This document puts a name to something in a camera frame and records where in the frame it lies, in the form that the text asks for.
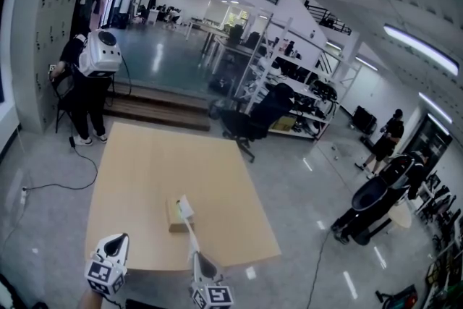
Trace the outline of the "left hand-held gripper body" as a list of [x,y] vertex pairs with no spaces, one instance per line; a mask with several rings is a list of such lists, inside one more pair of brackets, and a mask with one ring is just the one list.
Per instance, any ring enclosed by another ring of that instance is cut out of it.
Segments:
[[101,295],[115,295],[125,283],[129,236],[113,234],[101,239],[85,266],[90,288]]

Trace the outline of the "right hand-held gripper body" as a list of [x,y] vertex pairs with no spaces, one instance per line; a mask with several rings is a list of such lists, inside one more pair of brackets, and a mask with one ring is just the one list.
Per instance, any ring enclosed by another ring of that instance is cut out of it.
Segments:
[[201,252],[192,256],[190,297],[196,308],[231,308],[232,292],[223,285],[224,275],[215,262]]

